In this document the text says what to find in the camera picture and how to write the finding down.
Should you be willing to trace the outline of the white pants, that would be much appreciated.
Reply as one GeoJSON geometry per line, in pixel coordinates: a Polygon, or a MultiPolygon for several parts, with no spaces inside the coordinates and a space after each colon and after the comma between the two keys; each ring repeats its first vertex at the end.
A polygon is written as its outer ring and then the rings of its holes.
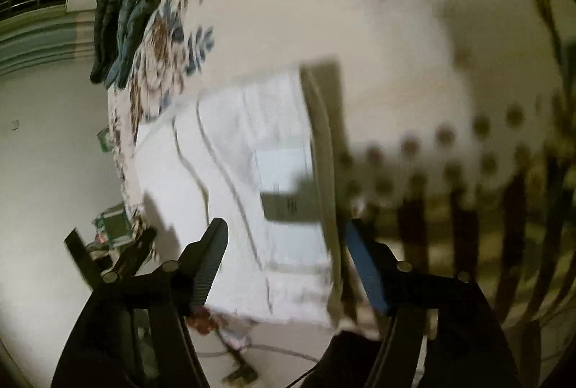
{"type": "Polygon", "coordinates": [[[304,69],[206,90],[139,135],[134,166],[158,251],[176,258],[209,222],[229,241],[207,307],[330,327],[342,293],[330,130],[304,69]]]}

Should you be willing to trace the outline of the floral plaid bed blanket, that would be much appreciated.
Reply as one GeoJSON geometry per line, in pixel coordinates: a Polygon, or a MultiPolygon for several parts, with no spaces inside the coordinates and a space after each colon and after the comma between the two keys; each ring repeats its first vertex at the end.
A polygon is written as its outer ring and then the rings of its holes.
{"type": "MultiPolygon", "coordinates": [[[[141,130],[201,92],[292,66],[327,118],[335,217],[397,257],[476,282],[522,370],[575,326],[574,0],[161,0],[108,94],[130,210],[141,130]]],[[[333,326],[377,332],[340,251],[333,326]]]]}

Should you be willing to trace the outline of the stack of folded jeans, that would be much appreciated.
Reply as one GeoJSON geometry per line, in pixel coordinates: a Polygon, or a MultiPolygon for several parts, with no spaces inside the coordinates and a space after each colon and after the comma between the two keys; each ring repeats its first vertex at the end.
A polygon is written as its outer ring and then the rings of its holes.
{"type": "Polygon", "coordinates": [[[148,20],[161,0],[96,0],[90,81],[125,89],[148,20]]]}

